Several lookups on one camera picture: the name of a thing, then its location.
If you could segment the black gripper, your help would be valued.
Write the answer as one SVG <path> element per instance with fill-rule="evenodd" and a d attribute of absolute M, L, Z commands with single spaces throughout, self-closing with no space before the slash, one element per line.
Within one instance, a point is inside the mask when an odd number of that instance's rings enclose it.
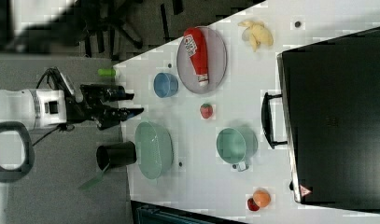
<path fill-rule="evenodd" d="M 80 92 L 83 96 L 81 102 L 77 102 L 73 97 L 66 98 L 67 125 L 90 120 L 96 123 L 99 130 L 105 130 L 144 112 L 143 107 L 125 109 L 106 104 L 120 100 L 133 100 L 134 93 L 126 93 L 125 89 L 119 85 L 82 84 Z"/>

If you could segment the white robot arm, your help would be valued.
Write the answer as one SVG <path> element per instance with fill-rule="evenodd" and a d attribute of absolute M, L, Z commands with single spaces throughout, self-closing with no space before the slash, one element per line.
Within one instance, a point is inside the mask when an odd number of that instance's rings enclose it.
<path fill-rule="evenodd" d="M 35 142 L 30 133 L 66 131 L 70 125 L 90 120 L 99 130 L 140 115 L 141 108 L 117 108 L 110 102 L 134 96 L 122 86 L 83 85 L 82 99 L 70 90 L 0 90 L 0 182 L 25 177 L 35 163 Z"/>

